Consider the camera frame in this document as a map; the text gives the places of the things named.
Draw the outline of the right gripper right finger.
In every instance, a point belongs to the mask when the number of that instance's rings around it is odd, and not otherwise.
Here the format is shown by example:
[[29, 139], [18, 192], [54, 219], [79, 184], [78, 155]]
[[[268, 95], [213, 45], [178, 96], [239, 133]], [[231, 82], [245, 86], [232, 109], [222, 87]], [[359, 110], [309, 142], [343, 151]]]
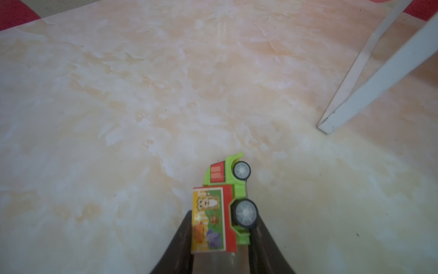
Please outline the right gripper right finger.
[[249, 232], [248, 255], [251, 274], [296, 274], [260, 216], [257, 224]]

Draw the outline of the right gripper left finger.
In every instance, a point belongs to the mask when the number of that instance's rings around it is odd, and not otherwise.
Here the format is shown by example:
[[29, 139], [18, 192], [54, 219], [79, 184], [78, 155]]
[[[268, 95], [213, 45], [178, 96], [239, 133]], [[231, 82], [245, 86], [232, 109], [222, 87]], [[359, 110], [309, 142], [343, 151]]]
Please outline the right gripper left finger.
[[192, 211], [188, 211], [151, 274], [192, 274]]

